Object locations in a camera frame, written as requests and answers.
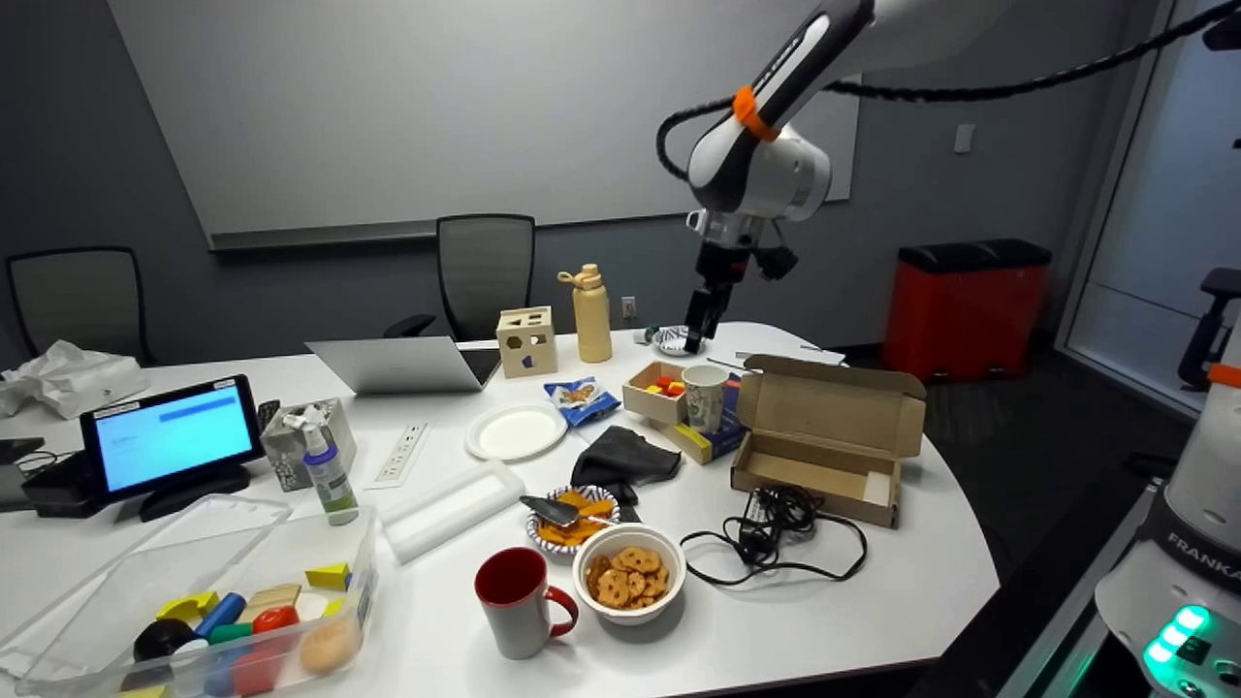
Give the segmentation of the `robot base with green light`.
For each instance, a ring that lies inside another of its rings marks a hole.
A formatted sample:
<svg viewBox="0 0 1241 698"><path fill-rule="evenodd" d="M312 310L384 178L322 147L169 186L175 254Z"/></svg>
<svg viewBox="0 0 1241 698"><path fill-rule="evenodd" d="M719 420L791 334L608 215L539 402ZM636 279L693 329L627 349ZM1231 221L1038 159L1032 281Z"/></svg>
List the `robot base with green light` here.
<svg viewBox="0 0 1241 698"><path fill-rule="evenodd" d="M1002 698L1076 698L1107 642L1139 698L1241 698L1241 334L1211 302L1186 367L1205 402L1166 483L1148 483Z"/></svg>

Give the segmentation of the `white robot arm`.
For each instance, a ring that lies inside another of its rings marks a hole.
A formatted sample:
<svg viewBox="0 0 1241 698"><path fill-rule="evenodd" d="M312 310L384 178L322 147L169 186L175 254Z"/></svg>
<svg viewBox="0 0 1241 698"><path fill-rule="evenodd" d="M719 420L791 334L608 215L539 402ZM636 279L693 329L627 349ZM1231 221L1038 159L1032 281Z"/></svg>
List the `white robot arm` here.
<svg viewBox="0 0 1241 698"><path fill-rule="evenodd" d="M670 113L656 128L656 159L689 193L685 230L701 239L698 281L685 306L683 349L698 356L719 334L734 287L747 262L768 279L791 271L795 252L778 239L785 221L805 221L834 178L831 156L791 121L820 94L873 100L1002 100L1056 87L1122 63L1205 33L1211 47L1237 33L1241 0L1215 0L1113 53L1002 86L865 86L870 68L935 63L1002 16L1002 0L820 0L765 68L730 98Z"/></svg>

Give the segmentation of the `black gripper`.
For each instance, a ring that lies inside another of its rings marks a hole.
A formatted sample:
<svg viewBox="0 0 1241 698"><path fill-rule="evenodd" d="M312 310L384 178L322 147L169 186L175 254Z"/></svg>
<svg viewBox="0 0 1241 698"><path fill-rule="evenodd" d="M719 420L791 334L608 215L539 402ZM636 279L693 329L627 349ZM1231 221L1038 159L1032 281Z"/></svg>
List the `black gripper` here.
<svg viewBox="0 0 1241 698"><path fill-rule="evenodd" d="M683 349L698 356L701 342L719 334L730 292L743 279L743 266L756 262L765 279L785 279L799 254L773 215L693 214L689 231L701 239L693 262L701 292L689 296Z"/></svg>

